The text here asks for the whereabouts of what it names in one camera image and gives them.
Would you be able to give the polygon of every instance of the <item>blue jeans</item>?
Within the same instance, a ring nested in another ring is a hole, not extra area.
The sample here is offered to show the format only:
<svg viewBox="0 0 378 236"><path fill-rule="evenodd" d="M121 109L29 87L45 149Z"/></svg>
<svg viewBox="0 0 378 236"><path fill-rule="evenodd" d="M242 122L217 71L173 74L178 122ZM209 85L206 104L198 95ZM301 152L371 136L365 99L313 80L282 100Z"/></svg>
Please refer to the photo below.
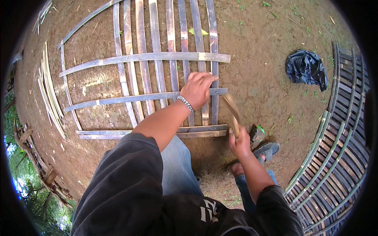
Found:
<svg viewBox="0 0 378 236"><path fill-rule="evenodd" d="M192 170L192 162L189 149L175 135L168 146L161 152L163 159L163 195L170 194L194 194L203 197L201 188ZM274 173L267 170L275 184ZM237 187L243 200L243 206L246 212L252 213L256 205L253 203L248 191L245 175L239 175L235 178Z"/></svg>

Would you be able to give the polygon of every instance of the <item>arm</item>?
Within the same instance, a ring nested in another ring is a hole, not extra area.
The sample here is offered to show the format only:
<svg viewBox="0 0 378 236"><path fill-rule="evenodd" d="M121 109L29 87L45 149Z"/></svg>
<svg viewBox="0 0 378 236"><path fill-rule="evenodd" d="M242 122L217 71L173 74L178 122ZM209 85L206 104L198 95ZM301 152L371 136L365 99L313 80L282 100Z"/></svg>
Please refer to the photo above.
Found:
<svg viewBox="0 0 378 236"><path fill-rule="evenodd" d="M217 79L218 77L211 73L193 72L188 76L187 83L182 88L180 95L192 105L194 110L197 110L209 100L209 87ZM145 118L132 133L153 137L162 152L189 114L189 108L182 101L177 100Z"/></svg>
<svg viewBox="0 0 378 236"><path fill-rule="evenodd" d="M259 163L250 148L250 137L245 127L239 124L239 138L230 129L229 144L231 151L243 167L249 194L256 204L259 194L268 186L275 185L272 178Z"/></svg>

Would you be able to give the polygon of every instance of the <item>silver chain bracelet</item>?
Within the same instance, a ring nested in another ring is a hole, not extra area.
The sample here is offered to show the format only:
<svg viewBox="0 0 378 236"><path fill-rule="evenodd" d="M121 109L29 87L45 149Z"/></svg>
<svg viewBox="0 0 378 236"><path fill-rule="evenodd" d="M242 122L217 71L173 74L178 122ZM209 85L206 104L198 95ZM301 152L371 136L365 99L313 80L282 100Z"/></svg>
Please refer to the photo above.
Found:
<svg viewBox="0 0 378 236"><path fill-rule="evenodd" d="M192 105L183 97L183 96L178 96L177 99L181 100L190 110L190 112L193 112Z"/></svg>

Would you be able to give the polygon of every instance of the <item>dirt ground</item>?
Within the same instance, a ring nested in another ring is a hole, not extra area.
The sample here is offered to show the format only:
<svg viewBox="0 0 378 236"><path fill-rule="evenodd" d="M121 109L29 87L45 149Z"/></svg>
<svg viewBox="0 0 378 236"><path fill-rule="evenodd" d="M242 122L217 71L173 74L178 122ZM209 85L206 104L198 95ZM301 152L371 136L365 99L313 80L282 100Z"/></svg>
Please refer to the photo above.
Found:
<svg viewBox="0 0 378 236"><path fill-rule="evenodd" d="M40 35L33 34L35 23L30 22L21 45L24 59L18 62L15 76L17 109L23 124L34 129L33 139L45 162L52 165L59 177L58 183L70 190L79 200L88 186L103 153L115 146L117 140L81 140L75 134L76 125L71 113L63 118L67 138L63 140L54 126L49 125L45 105L37 82L42 59L42 47L48 42L51 76L56 96L62 110L67 107L61 69L60 51L56 49L61 39L89 12L107 0L53 1L58 11L50 9ZM202 28L208 31L205 0L199 0ZM270 7L262 1L217 0L215 12L218 24L219 53L230 54L229 64L219 66L220 86L228 88L241 112L243 124L265 128L266 140L281 143L281 150L265 165L275 171L279 185L285 187L306 156L318 129L319 117L327 108L333 76L332 41L350 48L355 45L352 33L341 14L328 0L275 0ZM147 51L152 52L148 1L144 2ZM180 23L177 2L174 1L176 50L181 51ZM132 30L134 53L137 53L135 34L135 3L132 1ZM165 4L158 3L162 51L167 51ZM188 28L192 28L189 1L186 1ZM120 14L121 30L123 17ZM122 51L124 38L121 36ZM204 36L205 51L209 52L209 37ZM329 89L321 93L317 85L293 84L285 74L287 56L297 49L317 53L327 70ZM194 36L189 35L189 51L195 51ZM115 56L113 36L113 7L95 16L65 43L66 68L95 59ZM167 91L171 91L168 62L164 62ZM137 76L139 64L135 65ZM158 92L153 62L149 62L152 91ZM197 70L195 62L191 71ZM179 70L180 88L183 71ZM143 93L141 78L139 91ZM94 99L119 97L121 86L117 65L86 69L68 75L68 86L74 104ZM142 102L145 116L146 104ZM123 104L94 106L77 110L83 130L132 129ZM195 124L200 125L200 111L195 113ZM228 122L228 111L223 101L219 105L219 124ZM240 193L229 173L229 164L236 159L227 145L227 137L185 139L183 142L192 155L195 174L202 175L205 195L222 201L230 208L242 208Z"/></svg>

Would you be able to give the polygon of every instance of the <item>right hand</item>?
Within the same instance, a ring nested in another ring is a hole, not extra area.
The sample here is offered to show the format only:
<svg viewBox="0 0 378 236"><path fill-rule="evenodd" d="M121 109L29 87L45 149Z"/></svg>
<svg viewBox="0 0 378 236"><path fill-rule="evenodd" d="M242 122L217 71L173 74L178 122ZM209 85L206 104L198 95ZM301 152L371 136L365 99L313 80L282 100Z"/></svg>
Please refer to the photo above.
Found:
<svg viewBox="0 0 378 236"><path fill-rule="evenodd" d="M219 77L207 72L192 72L188 76L186 85L181 89L183 96L194 110L200 109L210 97L209 87Z"/></svg>
<svg viewBox="0 0 378 236"><path fill-rule="evenodd" d="M249 137L249 134L245 127L243 127L241 124L238 124L239 126L239 137L236 138L232 128L229 129L230 136L228 139L228 143L230 144L230 148L232 153L238 158L245 158L250 156L252 153L251 151L251 138Z"/></svg>

